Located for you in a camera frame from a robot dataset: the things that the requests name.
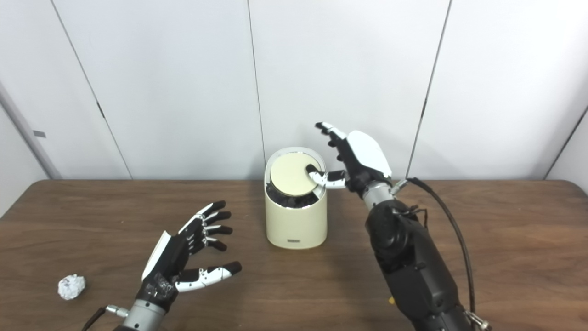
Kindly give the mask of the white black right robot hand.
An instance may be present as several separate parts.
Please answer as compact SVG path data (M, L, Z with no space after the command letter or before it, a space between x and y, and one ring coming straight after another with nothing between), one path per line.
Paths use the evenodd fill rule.
M337 159L345 166L343 170L324 172L308 164L307 175L315 184L327 189L347 188L359 195L372 183L393 186L388 160L371 136L361 131L345 134L327 122L317 122L315 126L329 137L328 145L337 149Z

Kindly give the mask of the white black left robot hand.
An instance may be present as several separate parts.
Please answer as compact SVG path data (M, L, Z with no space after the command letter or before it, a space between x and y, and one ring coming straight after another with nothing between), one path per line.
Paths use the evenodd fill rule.
M175 235L168 231L162 233L141 275L136 299L158 306L167 314L179 293L208 287L242 271L238 261L208 268L186 268L189 258L206 247L227 250L227 245L213 237L230 235L233 231L227 226L214 225L216 221L231 218L231 212L223 210L225 207L224 200L210 203L191 216Z

